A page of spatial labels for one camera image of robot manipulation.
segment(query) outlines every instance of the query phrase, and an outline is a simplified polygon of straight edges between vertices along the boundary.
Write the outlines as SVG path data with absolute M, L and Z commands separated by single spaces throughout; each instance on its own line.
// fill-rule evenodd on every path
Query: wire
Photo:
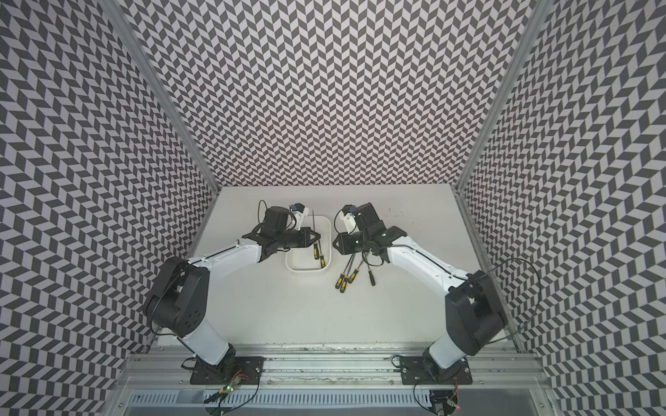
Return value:
M 403 356 L 403 355 L 400 355 L 400 354 L 395 354 L 395 355 L 391 355 L 391 358 L 389 358 L 389 360 L 391 360 L 391 364 L 393 364 L 393 366 L 394 366 L 395 368 L 400 368 L 399 365 L 396 365 L 396 364 L 393 362 L 393 358 L 395 358 L 395 357 L 404 358 L 404 356 Z
M 456 279 L 458 279 L 458 280 L 462 280 L 462 281 L 466 281 L 466 280 L 468 280 L 468 279 L 463 279 L 463 278 L 461 278 L 461 277 L 458 277 L 458 276 L 452 274 L 452 273 L 449 272 L 447 269 L 445 269 L 444 267 L 442 267 L 441 264 L 437 263 L 435 260 L 433 260 L 433 259 L 431 259 L 430 257 L 426 256 L 425 254 L 421 253 L 420 251 L 418 251 L 417 249 L 415 249 L 415 248 L 412 247 L 412 246 L 406 246 L 405 244 L 396 244 L 396 245 L 394 245 L 394 246 L 389 246 L 389 248 L 391 248 L 391 247 L 407 247 L 407 248 L 410 248 L 410 249 L 412 249 L 412 251 L 414 251 L 414 252 L 416 252 L 416 253 L 419 253 L 421 256 L 423 256 L 423 257 L 427 258 L 428 260 L 430 260 L 431 263 L 433 263 L 435 266 L 437 266 L 437 267 L 439 267 L 440 269 L 442 269 L 447 275 L 451 276 L 452 278 L 456 278 Z
M 257 222 L 262 222 L 262 221 L 259 219 L 259 210 L 261 209 L 261 203 L 262 203 L 262 202 L 264 203 L 264 206 L 266 207 L 266 211 L 268 211 L 268 204 L 266 203 L 266 201 L 264 201 L 264 200 L 259 200 L 259 205 L 256 207 L 256 221 L 257 221 Z
M 539 282 L 539 294 L 537 295 L 537 302 L 534 304 L 534 306 L 532 308 L 532 313 L 529 316 L 529 319 L 527 321 L 523 322 L 522 325 L 519 325 L 518 328 L 516 328 L 516 330 L 514 332 L 509 333 L 509 335 L 507 335 L 503 338 L 499 338 L 499 339 L 495 339 L 494 341 L 490 341 L 489 344 L 503 341 L 503 340 L 508 339 L 508 338 L 512 337 L 513 335 L 517 335 L 521 331 L 523 331 L 525 329 L 525 327 L 527 327 L 527 325 L 530 324 L 532 322 L 532 320 L 534 319 L 534 317 L 536 316 L 537 311 L 539 310 L 539 305 L 541 304 L 541 301 L 542 301 L 543 282 L 541 280 L 541 274 L 539 273 L 537 268 L 534 266 L 534 263 L 530 262 L 527 259 L 520 258 L 520 257 L 509 257 L 508 259 L 504 260 L 500 265 L 498 265 L 497 267 L 492 268 L 488 272 L 482 274 L 480 277 L 487 276 L 490 272 L 492 272 L 494 270 L 497 270 L 498 268 L 502 267 L 503 265 L 505 265 L 505 264 L 507 264 L 508 262 L 511 262 L 511 261 L 527 263 L 530 266 L 530 268 L 534 271 L 534 274 L 536 274 L 537 281 Z
M 337 211 L 337 212 L 335 213 L 335 217 L 333 217 L 333 229 L 335 230 L 336 234 L 339 234 L 340 232 L 338 231 L 338 227 L 335 226 L 335 221 L 337 221 L 337 219 L 338 219 L 338 214 L 341 213 L 343 209 L 344 209 L 344 208 L 341 208 L 339 211 Z M 357 227 L 358 227 L 358 224 L 356 224 L 356 221 L 354 221 L 354 229 L 352 230 L 352 232 L 356 231 L 356 228 L 357 228 Z
M 382 262 L 379 263 L 379 264 L 370 264 L 370 262 L 368 261 L 368 254 L 369 254 L 369 253 L 370 253 L 369 251 L 362 251 L 362 252 L 361 252 L 361 258 L 362 258 L 363 261 L 368 265 L 368 267 L 370 267 L 370 266 L 372 266 L 372 267 L 379 267 L 379 266 L 382 266 L 382 265 L 384 264 L 384 259 L 383 259 L 383 258 L 382 258 Z
M 249 400 L 245 401 L 245 403 L 243 403 L 242 405 L 240 405 L 240 406 L 236 406 L 236 407 L 234 407 L 233 409 L 231 409 L 231 410 L 229 410 L 229 411 L 227 411 L 227 412 L 224 412 L 225 415 L 226 415 L 227 413 L 231 413 L 231 412 L 233 412 L 234 410 L 238 410 L 238 409 L 240 409 L 241 407 L 243 407 L 243 406 L 245 406 L 246 404 L 250 403 L 250 402 L 251 402 L 252 400 L 254 400 L 254 398 L 256 397 L 256 394 L 259 392 L 259 383 L 260 383 L 260 381 L 261 381 L 261 373 L 260 373 L 259 371 L 255 370 L 254 368 L 252 368 L 252 370 L 256 373 L 256 390 L 254 390 L 254 394 L 252 395 L 252 397 L 250 397 Z
M 455 379 L 456 380 L 456 388 L 454 389 L 454 394 L 456 394 L 458 392 L 458 373 L 465 367 L 465 365 L 462 363 L 462 361 L 458 361 L 458 363 L 460 364 L 460 366 L 458 367 L 458 370 L 456 371 L 456 373 L 451 375 L 451 377 L 445 378 L 445 380 L 450 380 L 450 379 Z M 433 408 L 433 410 L 430 410 L 427 407 L 423 406 L 421 404 L 421 402 L 416 399 L 416 386 L 421 384 L 422 382 L 425 382 L 425 381 L 429 381 L 432 384 L 446 384 L 446 383 L 444 383 L 443 381 L 437 382 L 437 381 L 431 380 L 429 378 L 427 380 L 426 379 L 417 380 L 414 383 L 414 386 L 412 387 L 412 395 L 414 396 L 414 401 L 421 407 L 421 409 L 427 411 L 428 413 L 432 413 L 433 415 L 439 415 L 440 411 L 443 410 L 443 409 L 440 409 L 439 411 L 435 412 L 434 408 Z
M 189 357 L 189 358 L 184 359 L 184 360 L 182 361 L 181 365 L 180 365 L 180 368 L 182 368 L 183 370 L 187 370 L 187 371 L 194 371 L 194 367 L 187 367 L 187 366 L 185 365 L 186 362 L 188 362 L 188 361 L 192 361 L 192 360 L 195 360 L 195 361 L 196 361 L 196 357 Z

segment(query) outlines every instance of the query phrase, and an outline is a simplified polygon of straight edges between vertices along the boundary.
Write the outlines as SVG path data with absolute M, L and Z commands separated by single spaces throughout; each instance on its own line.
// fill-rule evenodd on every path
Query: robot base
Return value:
M 427 385 L 430 381 L 442 385 L 455 385 L 455 377 L 458 378 L 458 385 L 472 384 L 472 373 L 466 359 L 457 361 L 445 370 L 433 369 L 432 364 L 422 356 L 401 357 L 400 377 L 402 378 L 402 384 L 414 385 L 418 382 L 420 385 Z
M 241 370 L 248 376 L 243 385 L 257 385 L 259 376 L 264 369 L 263 357 L 236 357 L 236 350 L 231 347 L 218 365 L 210 365 L 197 357 L 190 384 L 192 385 L 223 385 L 229 383 L 231 377 Z

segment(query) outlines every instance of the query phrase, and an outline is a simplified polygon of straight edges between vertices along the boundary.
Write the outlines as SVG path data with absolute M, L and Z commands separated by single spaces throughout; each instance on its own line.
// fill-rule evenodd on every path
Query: black cable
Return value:
M 227 413 L 233 412 L 234 410 L 238 410 L 241 407 L 245 406 L 246 404 L 250 403 L 252 400 L 254 400 L 254 398 L 256 397 L 256 394 L 259 392 L 259 383 L 261 382 L 261 373 L 259 371 L 255 370 L 253 367 L 249 367 L 249 368 L 252 368 L 252 370 L 256 373 L 256 390 L 254 390 L 254 394 L 252 395 L 252 397 L 250 397 L 249 400 L 245 401 L 245 403 L 243 403 L 242 405 L 236 406 L 233 409 L 231 409 L 227 412 L 224 412 L 225 415 Z
M 450 379 L 453 379 L 453 378 L 457 377 L 458 374 L 460 373 L 460 371 L 465 367 L 465 365 L 462 363 L 462 361 L 458 361 L 458 364 L 460 364 L 460 366 L 458 367 L 458 370 L 456 371 L 456 373 L 453 374 L 453 375 L 451 375 L 451 377 L 447 377 L 447 378 L 445 378 L 446 381 L 448 381 L 448 380 L 450 380 Z M 440 411 L 443 410 L 443 409 L 440 409 L 440 411 L 434 412 L 434 411 L 433 411 L 434 408 L 433 408 L 433 410 L 430 410 L 430 409 L 428 409 L 427 407 L 423 406 L 423 405 L 421 404 L 421 402 L 418 401 L 418 400 L 416 399 L 416 386 L 419 385 L 419 384 L 421 384 L 421 382 L 424 382 L 424 381 L 429 381 L 429 382 L 432 383 L 432 384 L 446 384 L 446 383 L 444 383 L 443 381 L 439 381 L 439 382 L 437 382 L 437 381 L 431 380 L 431 379 L 429 378 L 429 379 L 427 379 L 427 380 L 426 380 L 426 379 L 417 380 L 417 381 L 414 383 L 414 386 L 412 387 L 412 395 L 414 396 L 414 401 L 416 402 L 416 404 L 418 404 L 419 406 L 421 406 L 421 409 L 427 411 L 428 413 L 432 413 L 433 415 L 439 415 L 439 414 L 440 414 Z
M 285 231 L 287 231 L 287 230 L 293 230 L 294 228 L 296 228 L 296 216 L 295 216 L 294 213 L 291 212 L 291 211 L 289 211 L 289 216 L 291 216 L 291 219 L 292 219 L 292 223 L 289 224 L 289 225 L 291 225 L 291 228 L 285 228 L 285 229 L 284 229 Z
M 510 338 L 510 337 L 512 337 L 512 336 L 514 336 L 514 335 L 517 335 L 517 334 L 519 334 L 521 331 L 523 331 L 523 330 L 525 329 L 525 327 L 526 327 L 528 324 L 530 324 L 530 323 L 532 322 L 532 320 L 534 319 L 534 317 L 536 316 L 537 311 L 539 310 L 539 305 L 541 304 L 541 301 L 542 301 L 542 297 L 543 297 L 543 282 L 542 282 L 542 280 L 541 280 L 541 274 L 539 273 L 539 271 L 537 270 L 537 268 L 534 266 L 534 263 L 530 262 L 529 260 L 526 260 L 526 259 L 524 259 L 524 258 L 520 258 L 520 257 L 509 257 L 508 259 L 504 260 L 499 266 L 497 266 L 497 267 L 495 267 L 494 269 L 488 271 L 488 272 L 485 273 L 483 276 L 487 275 L 488 273 L 492 272 L 493 270 L 498 269 L 499 267 L 503 266 L 504 264 L 506 264 L 506 263 L 508 263 L 508 262 L 510 262 L 510 261 L 519 261 L 519 262 L 527 263 L 527 264 L 532 268 L 532 270 L 534 271 L 534 274 L 537 275 L 537 281 L 539 282 L 539 294 L 537 295 L 537 302 L 534 304 L 534 307 L 533 307 L 532 313 L 531 313 L 531 315 L 529 316 L 529 319 L 528 319 L 527 321 L 523 322 L 523 324 L 520 325 L 518 328 L 516 328 L 516 330 L 515 330 L 514 332 L 509 333 L 509 335 L 505 336 L 504 338 L 499 338 L 499 339 L 495 339 L 494 341 L 490 341 L 489 344 L 490 344 L 490 343 L 495 343 L 495 342 L 503 341 L 503 340 L 508 339 L 508 338 Z
M 262 221 L 259 219 L 259 210 L 261 209 L 261 203 L 262 203 L 262 202 L 264 203 L 264 206 L 266 207 L 266 211 L 268 210 L 268 204 L 266 203 L 266 201 L 264 201 L 264 200 L 259 200 L 259 205 L 256 207 L 256 221 L 257 221 L 258 223 L 262 222 Z
M 341 208 L 339 211 L 337 211 L 337 212 L 335 213 L 335 217 L 333 217 L 333 229 L 335 230 L 336 234 L 339 234 L 340 232 L 338 231 L 338 227 L 335 226 L 335 221 L 337 221 L 337 219 L 338 219 L 338 214 L 341 213 L 343 209 L 344 209 L 344 208 Z M 352 230 L 352 232 L 356 231 L 356 228 L 357 228 L 357 227 L 358 227 L 358 225 L 356 224 L 356 222 L 354 222 L 354 229 Z
M 183 370 L 187 370 L 187 371 L 194 371 L 194 367 L 187 367 L 187 366 L 185 365 L 186 362 L 191 361 L 191 360 L 195 360 L 195 361 L 196 361 L 196 357 L 189 357 L 189 358 L 184 359 L 184 360 L 182 361 L 182 363 L 180 364 L 180 368 L 182 368 Z
M 379 267 L 379 266 L 383 266 L 383 265 L 384 265 L 384 259 L 383 259 L 383 258 L 382 258 L 382 262 L 379 263 L 379 264 L 370 264 L 370 262 L 368 261 L 368 254 L 369 254 L 369 253 L 370 253 L 370 252 L 368 252 L 368 251 L 363 251 L 363 252 L 361 252 L 361 258 L 362 258 L 363 261 L 368 265 L 368 267 L 371 267 L 371 266 L 372 266 L 372 267 Z
M 399 365 L 396 365 L 396 364 L 393 362 L 393 358 L 395 358 L 395 357 L 404 358 L 404 356 L 402 356 L 402 355 L 400 355 L 400 354 L 394 354 L 394 355 L 391 355 L 391 358 L 389 358 L 389 360 L 391 360 L 391 364 L 393 364 L 393 366 L 394 366 L 395 368 L 400 368 Z
M 428 260 L 430 260 L 431 263 L 433 263 L 435 266 L 437 266 L 437 267 L 439 267 L 440 269 L 442 269 L 447 275 L 451 276 L 452 278 L 456 278 L 456 279 L 458 279 L 458 280 L 462 280 L 462 281 L 466 281 L 466 280 L 467 280 L 467 279 L 463 279 L 463 278 L 461 278 L 461 277 L 458 277 L 458 276 L 456 276 L 456 275 L 454 275 L 454 274 L 451 274 L 451 272 L 449 272 L 447 269 L 443 268 L 441 264 L 437 263 L 435 260 L 433 260 L 433 259 L 431 259 L 430 257 L 426 256 L 425 254 L 421 253 L 420 251 L 418 251 L 418 250 L 415 249 L 414 247 L 406 246 L 406 245 L 404 245 L 404 244 L 396 244 L 396 245 L 394 245 L 394 246 L 389 246 L 389 248 L 391 248 L 391 247 L 407 247 L 407 248 L 411 248 L 413 251 L 419 253 L 421 256 L 423 256 L 423 257 L 427 258 Z

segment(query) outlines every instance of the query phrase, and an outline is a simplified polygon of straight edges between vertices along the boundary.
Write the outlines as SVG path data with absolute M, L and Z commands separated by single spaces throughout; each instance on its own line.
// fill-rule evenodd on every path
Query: white arm segment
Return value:
M 188 263 L 196 262 L 197 267 L 210 270 L 211 280 L 220 280 L 242 267 L 257 263 L 261 257 L 261 247 L 255 241 L 242 238 L 216 253 L 193 257 L 188 259 Z M 207 310 L 199 326 L 181 341 L 202 360 L 217 365 L 229 349 L 229 344 L 210 324 Z
M 300 230 L 300 227 L 303 224 L 303 219 L 307 218 L 309 213 L 310 213 L 310 209 L 307 206 L 303 208 L 303 212 L 301 212 L 301 211 L 292 211 L 292 214 L 294 215 L 294 218 L 296 219 L 296 225 L 294 227 L 295 230 Z
M 417 277 L 435 292 L 442 303 L 450 287 L 458 287 L 467 279 L 467 272 L 439 260 L 419 247 L 410 237 L 397 238 L 393 241 L 393 247 L 389 247 L 386 251 L 391 264 Z M 430 346 L 430 355 L 441 368 L 448 368 L 467 354 L 455 345 L 448 333 L 445 333 Z

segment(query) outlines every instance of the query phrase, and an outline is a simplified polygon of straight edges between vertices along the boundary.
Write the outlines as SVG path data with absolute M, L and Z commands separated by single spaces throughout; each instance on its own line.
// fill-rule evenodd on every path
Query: white table surface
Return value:
M 447 184 L 223 188 L 195 255 L 228 246 L 250 232 L 261 199 L 269 206 L 301 202 L 331 221 L 345 204 L 371 202 L 387 228 L 402 228 L 455 267 L 469 272 L 479 268 Z M 340 221 L 338 229 L 344 229 Z M 414 276 L 385 264 L 373 268 L 373 287 L 362 268 L 341 294 L 334 286 L 348 256 L 333 253 L 327 259 L 331 266 L 321 274 L 289 271 L 281 252 L 223 282 L 211 279 L 207 314 L 231 343 L 421 342 L 444 333 L 444 305 Z M 370 256 L 371 262 L 378 260 Z M 159 337 L 158 343 L 175 341 L 169 338 Z

